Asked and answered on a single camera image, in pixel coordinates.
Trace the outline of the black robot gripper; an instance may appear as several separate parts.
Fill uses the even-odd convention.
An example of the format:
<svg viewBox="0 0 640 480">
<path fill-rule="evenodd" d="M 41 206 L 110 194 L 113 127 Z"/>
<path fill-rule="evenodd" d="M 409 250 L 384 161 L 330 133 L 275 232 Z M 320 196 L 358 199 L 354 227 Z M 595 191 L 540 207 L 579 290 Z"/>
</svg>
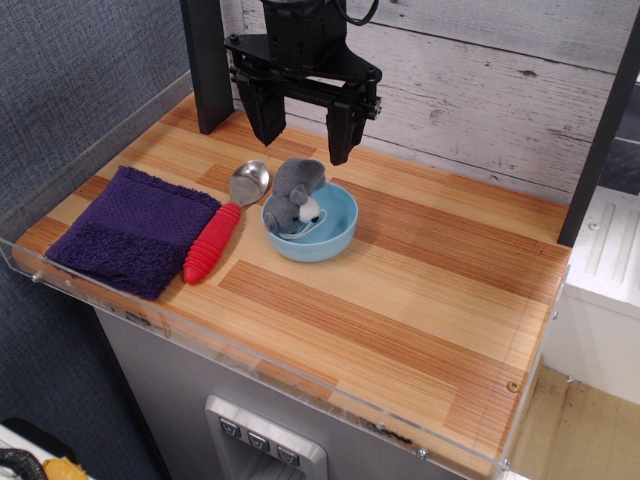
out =
<svg viewBox="0 0 640 480">
<path fill-rule="evenodd" d="M 348 92 L 348 104 L 335 103 L 327 110 L 328 146 L 332 165 L 347 162 L 366 118 L 380 113 L 377 84 L 382 78 L 377 67 L 349 50 L 347 27 L 369 23 L 378 5 L 374 1 L 358 19 L 347 13 L 344 1 L 264 1 L 264 34 L 233 33 L 225 39 L 233 59 L 232 81 L 263 145 L 286 128 L 286 96 L 300 94 L 305 103 L 329 107 L 342 90 L 318 80 L 338 80 Z"/>
</svg>

